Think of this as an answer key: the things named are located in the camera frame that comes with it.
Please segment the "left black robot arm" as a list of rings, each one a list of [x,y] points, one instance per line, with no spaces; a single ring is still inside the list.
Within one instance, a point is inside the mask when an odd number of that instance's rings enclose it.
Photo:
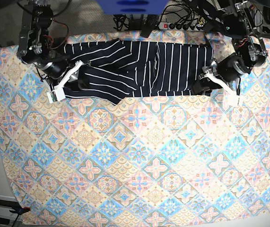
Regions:
[[[193,95],[222,88],[229,95],[239,97],[241,86],[232,89],[232,83],[240,82],[253,67],[265,63],[268,52],[245,3],[244,0],[230,0],[224,8],[216,9],[207,0],[197,1],[198,13],[219,33],[232,38],[235,52],[221,62],[213,58],[209,66],[202,68],[191,87]]]

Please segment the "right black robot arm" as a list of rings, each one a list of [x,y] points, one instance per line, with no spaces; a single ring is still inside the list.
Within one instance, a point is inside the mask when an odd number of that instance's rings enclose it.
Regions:
[[[23,9],[23,16],[17,57],[24,64],[35,65],[40,80],[51,91],[59,84],[72,91],[89,89],[88,77],[81,76],[79,69],[72,72],[76,61],[63,51],[69,36],[53,39],[49,35],[48,28],[57,21],[48,1],[29,0],[24,6],[18,5]]]

